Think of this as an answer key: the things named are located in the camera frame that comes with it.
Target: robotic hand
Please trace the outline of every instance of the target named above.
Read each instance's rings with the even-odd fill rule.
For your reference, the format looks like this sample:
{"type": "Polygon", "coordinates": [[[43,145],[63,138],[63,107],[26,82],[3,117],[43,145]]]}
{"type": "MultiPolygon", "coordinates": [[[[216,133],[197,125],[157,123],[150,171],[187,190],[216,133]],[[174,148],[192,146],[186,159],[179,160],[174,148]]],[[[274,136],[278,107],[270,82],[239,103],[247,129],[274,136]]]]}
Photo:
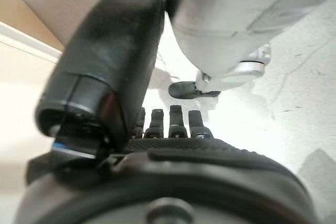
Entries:
{"type": "Polygon", "coordinates": [[[163,19],[163,0],[102,0],[83,21],[37,106],[55,141],[27,166],[15,224],[317,224],[294,174],[215,139],[199,111],[190,138],[180,106],[169,138],[162,110],[143,134],[163,19]]]}
{"type": "Polygon", "coordinates": [[[215,97],[263,76],[268,42],[325,0],[166,0],[176,40],[199,72],[172,97],[215,97]]]}

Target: black pad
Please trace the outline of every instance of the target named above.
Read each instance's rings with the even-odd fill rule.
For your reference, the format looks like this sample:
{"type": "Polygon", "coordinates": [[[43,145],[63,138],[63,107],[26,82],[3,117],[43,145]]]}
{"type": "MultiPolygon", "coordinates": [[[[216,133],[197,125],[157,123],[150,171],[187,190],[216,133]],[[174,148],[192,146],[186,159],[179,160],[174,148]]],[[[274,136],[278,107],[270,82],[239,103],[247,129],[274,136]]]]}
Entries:
{"type": "Polygon", "coordinates": [[[183,123],[182,107],[180,105],[170,106],[170,127],[168,137],[185,138],[188,137],[187,130],[183,123]]]}
{"type": "Polygon", "coordinates": [[[131,135],[154,68],[163,0],[102,0],[67,45],[36,109],[41,132],[66,121],[97,125],[110,145],[131,135]]]}

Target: white surface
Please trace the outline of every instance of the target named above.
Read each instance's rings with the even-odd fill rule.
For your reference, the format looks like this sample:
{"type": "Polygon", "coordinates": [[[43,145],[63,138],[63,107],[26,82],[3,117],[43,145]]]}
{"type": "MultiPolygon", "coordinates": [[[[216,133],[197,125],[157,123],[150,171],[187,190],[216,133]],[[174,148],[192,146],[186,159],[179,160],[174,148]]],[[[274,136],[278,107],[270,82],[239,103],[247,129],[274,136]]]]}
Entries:
{"type": "MultiPolygon", "coordinates": [[[[324,224],[336,223],[336,0],[271,42],[272,62],[260,80],[223,92],[218,99],[176,100],[167,88],[193,80],[196,68],[182,55],[169,24],[144,106],[202,111],[216,138],[265,154],[303,180],[324,224]]],[[[26,161],[48,151],[51,140],[34,126],[34,108],[54,64],[0,43],[0,223],[10,223],[24,192],[26,161]]]]}

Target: textured rubber surface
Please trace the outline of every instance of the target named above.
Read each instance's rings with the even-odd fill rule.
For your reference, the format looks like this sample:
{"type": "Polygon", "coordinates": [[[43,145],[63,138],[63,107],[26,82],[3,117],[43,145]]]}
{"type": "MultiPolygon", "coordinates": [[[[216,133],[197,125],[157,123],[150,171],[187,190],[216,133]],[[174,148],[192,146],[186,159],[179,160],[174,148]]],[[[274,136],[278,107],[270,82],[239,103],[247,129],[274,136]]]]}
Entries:
{"type": "Polygon", "coordinates": [[[154,160],[185,161],[206,164],[270,170],[290,177],[304,188],[301,181],[276,161],[255,152],[240,150],[215,138],[147,138],[131,139],[125,153],[145,152],[154,160]]]}

